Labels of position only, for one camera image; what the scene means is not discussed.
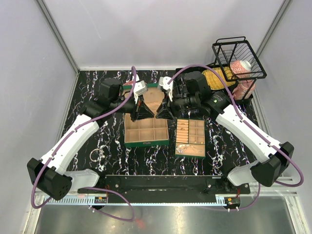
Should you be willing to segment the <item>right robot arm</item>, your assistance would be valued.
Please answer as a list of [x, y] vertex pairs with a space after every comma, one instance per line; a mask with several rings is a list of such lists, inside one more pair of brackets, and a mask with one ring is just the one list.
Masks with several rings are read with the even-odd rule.
[[161, 77], [158, 88], [165, 94], [157, 110], [157, 118], [174, 120], [183, 110], [198, 110], [202, 116], [210, 117], [234, 134], [256, 157], [255, 162], [231, 169], [221, 181], [226, 193], [233, 193], [239, 185], [258, 182], [272, 186], [288, 168], [288, 157], [292, 157], [294, 146], [286, 141], [280, 143], [263, 132], [230, 103], [229, 97], [210, 89], [206, 78], [198, 71], [185, 76], [186, 93], [174, 96], [170, 77]]

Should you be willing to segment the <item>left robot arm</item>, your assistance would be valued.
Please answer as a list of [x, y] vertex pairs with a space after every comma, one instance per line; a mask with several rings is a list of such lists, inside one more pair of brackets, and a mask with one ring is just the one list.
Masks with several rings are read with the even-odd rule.
[[153, 118], [154, 113], [144, 103], [143, 94], [148, 91], [147, 84], [133, 78], [129, 91], [123, 91], [119, 79], [106, 78], [99, 90], [86, 102], [73, 125], [59, 142], [41, 159], [30, 159], [27, 169], [34, 189], [40, 189], [54, 200], [61, 200], [71, 190], [89, 187], [94, 193], [105, 188], [104, 179], [95, 170], [67, 171], [73, 157], [84, 143], [115, 112], [129, 113], [131, 120]]

